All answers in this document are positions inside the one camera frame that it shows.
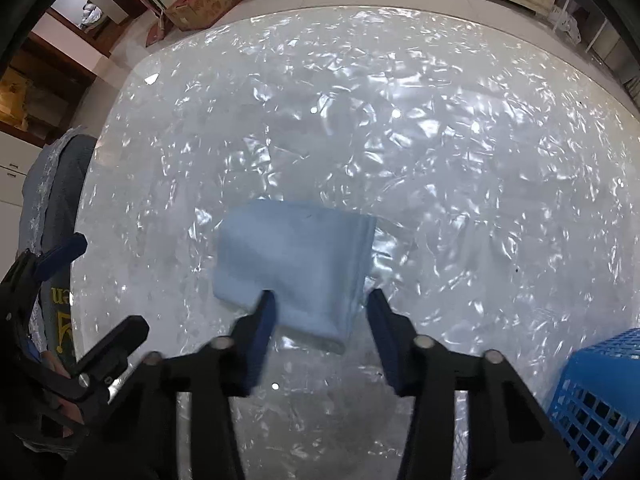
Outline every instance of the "shiny plastic table cover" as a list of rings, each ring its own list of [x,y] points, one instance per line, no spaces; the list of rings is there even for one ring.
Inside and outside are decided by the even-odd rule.
[[[452,350],[499,349],[544,402],[573,350],[638,322],[639,133],[567,63],[447,16],[319,8],[195,34],[135,68],[98,141],[78,355],[128,314],[151,326],[134,361],[226,333],[220,221],[250,198],[307,200],[376,215],[366,287]],[[247,477],[395,478],[411,407],[363,311],[343,355],[277,332],[233,403]]]

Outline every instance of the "folded towel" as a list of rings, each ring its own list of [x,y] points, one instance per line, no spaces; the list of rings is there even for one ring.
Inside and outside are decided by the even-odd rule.
[[[252,200],[220,225],[213,293],[251,309],[263,290],[278,322],[344,345],[362,300],[376,219],[306,203]]]

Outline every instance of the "yellow object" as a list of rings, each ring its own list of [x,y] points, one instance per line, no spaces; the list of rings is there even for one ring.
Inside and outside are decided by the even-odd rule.
[[[0,80],[0,120],[27,129],[24,99],[27,95],[28,80],[15,70],[8,68]]]

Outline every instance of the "screw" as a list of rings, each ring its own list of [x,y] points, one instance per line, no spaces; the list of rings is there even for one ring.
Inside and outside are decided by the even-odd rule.
[[[433,337],[429,337],[428,335],[417,335],[414,337],[414,344],[418,348],[431,348],[436,342],[433,340]]]
[[[160,352],[149,352],[142,358],[142,362],[145,365],[156,366],[162,359],[164,356]]]
[[[78,382],[80,383],[80,386],[82,386],[83,388],[88,388],[91,380],[89,379],[88,374],[80,374],[78,375]]]
[[[487,350],[484,353],[484,358],[489,361],[492,365],[500,364],[504,361],[504,355],[502,355],[497,350]]]
[[[211,342],[211,345],[216,350],[225,350],[227,348],[231,348],[234,345],[234,340],[229,336],[222,335],[220,337],[216,337]]]

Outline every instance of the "table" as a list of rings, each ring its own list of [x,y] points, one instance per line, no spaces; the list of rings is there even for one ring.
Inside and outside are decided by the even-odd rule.
[[[201,32],[135,68],[98,140],[78,355],[128,314],[151,328],[134,360],[226,333],[216,227],[251,198],[307,200],[377,216],[366,288],[450,349],[500,349],[544,402],[574,349],[637,323],[639,134],[567,63],[447,16],[325,7]],[[394,478],[411,402],[360,312],[342,355],[276,332],[233,411],[250,480]]]

